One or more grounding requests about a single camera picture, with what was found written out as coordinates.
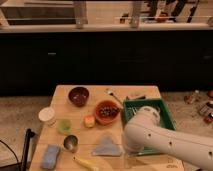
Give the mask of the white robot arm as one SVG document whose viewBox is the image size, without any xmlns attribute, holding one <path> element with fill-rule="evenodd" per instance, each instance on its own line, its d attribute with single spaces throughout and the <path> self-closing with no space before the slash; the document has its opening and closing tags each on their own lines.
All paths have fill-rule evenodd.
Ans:
<svg viewBox="0 0 213 171">
<path fill-rule="evenodd" d="M 160 114 L 155 108 L 141 107 L 124 127 L 125 151 L 136 153 L 149 147 L 213 171 L 213 138 L 169 130 L 159 124 Z"/>
</svg>

